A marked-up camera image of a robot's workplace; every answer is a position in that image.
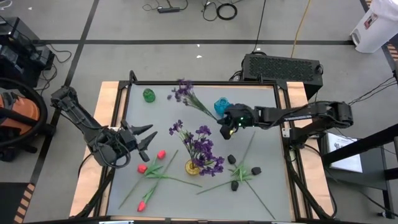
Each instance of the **floor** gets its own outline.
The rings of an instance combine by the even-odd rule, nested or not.
[[[0,13],[19,16],[42,40],[73,53],[69,61],[55,63],[58,75],[44,93],[48,105],[50,94],[66,83],[93,113],[101,82],[125,80],[130,70],[139,80],[227,80],[240,69],[244,54],[253,50],[263,2],[241,1],[233,20],[207,22],[202,18],[201,2],[188,1],[186,10],[174,14],[142,10],[146,3],[155,6],[154,0],[19,0]],[[171,2],[185,5],[184,0]],[[268,0],[259,34],[263,41],[257,47],[268,55],[289,57],[306,4],[307,0]],[[299,42],[294,57],[323,64],[324,86],[318,100],[351,101],[392,75],[383,50],[361,54],[352,45],[343,45],[364,15],[363,5],[360,0],[313,0],[308,9],[298,39],[309,41]],[[226,9],[223,13],[232,12]],[[205,16],[214,17],[215,10],[206,10]],[[61,60],[67,57],[65,53],[57,55]],[[353,105],[355,124],[343,132],[363,138],[397,123],[397,94],[394,86]],[[52,141],[38,139],[34,144],[42,148],[40,153],[21,154],[12,163],[0,163],[1,182],[36,184],[25,222],[68,217],[84,153],[81,134],[65,119],[53,117],[51,107],[49,111],[49,122],[58,123]],[[46,144],[48,151],[42,147]],[[391,145],[386,148],[394,150]],[[389,167],[398,166],[395,155],[387,152],[386,160]],[[396,223],[377,217],[380,209],[353,189],[366,192],[379,203],[381,191],[333,182],[330,187],[339,219]],[[398,182],[391,182],[391,189],[398,189]],[[397,191],[393,202],[398,207]]]

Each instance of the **red flower bud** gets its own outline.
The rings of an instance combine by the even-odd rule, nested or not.
[[[161,150],[157,153],[157,158],[158,159],[163,159],[166,156],[166,151],[165,150]]]
[[[137,208],[137,212],[142,212],[145,209],[145,202],[144,201],[140,201],[138,208]]]
[[[138,173],[143,174],[147,169],[148,169],[148,167],[145,164],[139,164],[137,171],[138,171]]]

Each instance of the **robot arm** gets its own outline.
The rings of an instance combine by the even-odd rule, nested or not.
[[[303,127],[292,128],[287,134],[292,144],[303,144],[310,136],[330,128],[348,128],[353,125],[351,107],[346,103],[335,101],[319,101],[305,106],[278,109],[255,106],[254,109],[244,104],[235,104],[228,107],[225,118],[217,121],[221,124],[220,133],[224,139],[239,128],[260,127],[269,129],[286,121],[316,118],[316,120]]]
[[[84,139],[90,152],[101,166],[122,168],[128,165],[130,152],[137,149],[144,162],[149,161],[145,153],[149,143],[153,140],[157,131],[138,143],[135,135],[139,135],[152,125],[134,127],[123,120],[121,127],[115,131],[107,126],[101,126],[80,104],[76,90],[72,87],[63,86],[51,94],[52,106],[66,112],[71,121],[84,135]],[[116,161],[126,157],[126,162],[117,166]]]

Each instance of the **white paper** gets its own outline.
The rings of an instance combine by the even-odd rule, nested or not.
[[[327,134],[327,140],[328,140],[328,152],[333,152],[341,147],[347,146],[357,141],[357,139],[346,138],[344,136],[338,136],[332,133]],[[361,156],[357,154],[355,156],[351,156],[349,158],[333,162],[330,165],[330,167],[335,169],[343,169],[343,170],[362,173]]]

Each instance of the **white container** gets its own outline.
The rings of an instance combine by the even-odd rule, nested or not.
[[[398,34],[398,0],[373,0],[350,36],[361,53],[374,53]]]

